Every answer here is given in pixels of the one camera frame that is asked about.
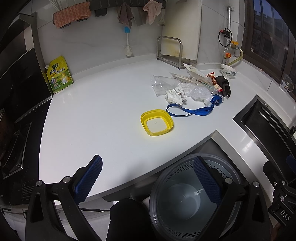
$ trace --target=screw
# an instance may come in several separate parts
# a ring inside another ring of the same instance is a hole
[[[39,181],[36,182],[36,186],[37,186],[37,187],[40,187],[40,186],[42,185],[42,183],[43,183],[43,182],[42,182],[41,180],[39,180]]]
[[[231,184],[231,183],[232,183],[232,179],[229,178],[229,177],[227,177],[227,178],[225,178],[225,182],[226,182],[227,184]]]
[[[66,176],[66,177],[63,178],[64,183],[68,183],[69,181],[71,181],[71,177]]]
[[[257,188],[260,186],[259,182],[253,182],[253,185]]]

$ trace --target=blue lanyard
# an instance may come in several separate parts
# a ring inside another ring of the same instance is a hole
[[[212,105],[209,106],[209,107],[203,107],[203,108],[199,108],[199,109],[196,109],[196,110],[189,110],[189,109],[185,109],[183,108],[182,106],[178,105],[178,104],[169,104],[167,106],[167,113],[170,114],[170,116],[174,116],[174,117],[185,117],[185,116],[189,116],[189,115],[202,115],[202,116],[205,116],[205,115],[208,115],[213,109],[214,109],[214,106],[218,106],[222,103],[222,98],[219,96],[219,95],[214,95],[212,100],[211,100],[211,103]],[[171,107],[178,107],[180,109],[182,109],[183,111],[189,113],[189,114],[186,114],[186,115],[175,115],[175,114],[172,114],[168,111],[169,108]]]

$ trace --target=black cable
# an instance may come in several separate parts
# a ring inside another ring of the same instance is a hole
[[[109,212],[110,210],[102,210],[102,209],[92,209],[92,208],[82,208],[80,207],[81,211],[90,211],[90,212]]]
[[[226,31],[226,29],[228,29],[229,32],[230,32],[230,34],[231,34],[231,39],[230,39],[230,42],[229,42],[229,43],[231,43],[231,41],[232,41],[232,32],[231,32],[231,30],[230,30],[229,28],[225,28],[225,31]],[[218,41],[219,41],[219,43],[220,43],[223,47],[227,47],[227,46],[229,46],[229,44],[228,44],[228,45],[223,45],[223,44],[220,42],[220,33],[221,33],[221,31],[219,31],[219,34],[218,34]]]

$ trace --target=glass cup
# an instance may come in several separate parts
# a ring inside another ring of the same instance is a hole
[[[291,80],[291,78],[283,73],[283,76],[281,78],[281,84],[280,87],[283,91],[285,92],[292,92],[294,90],[294,84],[293,81]]]

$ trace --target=person's leg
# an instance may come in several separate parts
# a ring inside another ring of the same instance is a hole
[[[148,212],[142,204],[123,199],[110,209],[106,241],[155,241]]]

